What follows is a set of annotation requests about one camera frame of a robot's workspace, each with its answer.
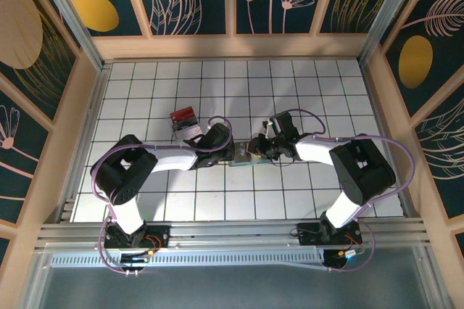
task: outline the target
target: white grid floor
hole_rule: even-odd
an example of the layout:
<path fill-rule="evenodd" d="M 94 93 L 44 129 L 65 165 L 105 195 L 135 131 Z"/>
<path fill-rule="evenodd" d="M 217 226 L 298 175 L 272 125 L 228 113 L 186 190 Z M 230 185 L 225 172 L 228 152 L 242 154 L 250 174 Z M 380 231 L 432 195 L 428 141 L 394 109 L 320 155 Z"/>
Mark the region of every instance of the white grid floor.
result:
<path fill-rule="evenodd" d="M 265 118 L 291 108 L 320 116 L 330 136 L 378 134 L 353 59 L 115 63 L 71 221 L 97 222 L 107 214 L 91 194 L 90 167 L 116 141 L 133 133 L 149 143 L 171 143 L 167 117 L 188 106 L 203 130 L 209 117 L 226 116 L 235 140 L 252 138 Z M 314 118 L 293 116 L 300 133 L 320 130 Z M 147 221 L 316 218 L 339 192 L 329 165 L 216 165 L 152 174 L 138 195 L 138 206 Z M 391 197 L 365 215 L 398 216 L 402 208 Z"/>

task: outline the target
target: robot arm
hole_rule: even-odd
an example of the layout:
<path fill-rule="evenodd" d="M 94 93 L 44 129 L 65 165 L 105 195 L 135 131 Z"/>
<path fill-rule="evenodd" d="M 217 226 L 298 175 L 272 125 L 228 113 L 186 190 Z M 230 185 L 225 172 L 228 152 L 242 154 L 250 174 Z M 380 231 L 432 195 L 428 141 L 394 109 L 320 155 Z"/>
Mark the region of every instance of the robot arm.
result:
<path fill-rule="evenodd" d="M 198 142 L 187 141 L 188 149 L 132 148 L 114 153 L 103 162 L 96 174 L 96 183 L 107 195 L 117 227 L 131 245 L 137 246 L 145 236 L 146 224 L 138 211 L 136 195 L 149 174 L 163 170 L 195 170 L 233 160 L 232 141 L 216 152 L 195 150 L 218 148 L 228 137 L 228 128 L 215 124 Z M 141 142 L 127 135 L 115 147 L 126 144 Z M 277 160 L 285 155 L 294 160 L 335 167 L 342 191 L 320 217 L 322 239 L 327 242 L 352 221 L 368 200 L 383 193 L 396 180 L 393 170 L 371 140 L 342 145 L 316 141 L 310 134 L 299 135 L 288 112 L 269 118 L 263 132 L 248 143 L 247 151 L 268 159 Z M 124 168 L 123 161 L 130 163 L 128 169 Z"/>

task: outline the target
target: yellow circle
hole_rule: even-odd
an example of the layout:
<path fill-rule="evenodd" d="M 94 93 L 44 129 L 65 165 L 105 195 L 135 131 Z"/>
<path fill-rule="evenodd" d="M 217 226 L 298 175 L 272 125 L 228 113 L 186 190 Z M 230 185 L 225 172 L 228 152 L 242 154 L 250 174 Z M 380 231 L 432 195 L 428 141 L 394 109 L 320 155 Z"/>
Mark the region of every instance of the yellow circle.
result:
<path fill-rule="evenodd" d="M 24 69 L 42 49 L 41 15 L 33 0 L 0 0 L 0 61 Z"/>
<path fill-rule="evenodd" d="M 406 88 L 417 88 L 426 79 L 434 51 L 432 45 L 422 36 L 409 38 L 401 49 L 399 55 L 399 79 Z"/>
<path fill-rule="evenodd" d="M 119 24 L 115 6 L 108 0 L 71 0 L 85 26 L 99 31 L 114 30 Z"/>

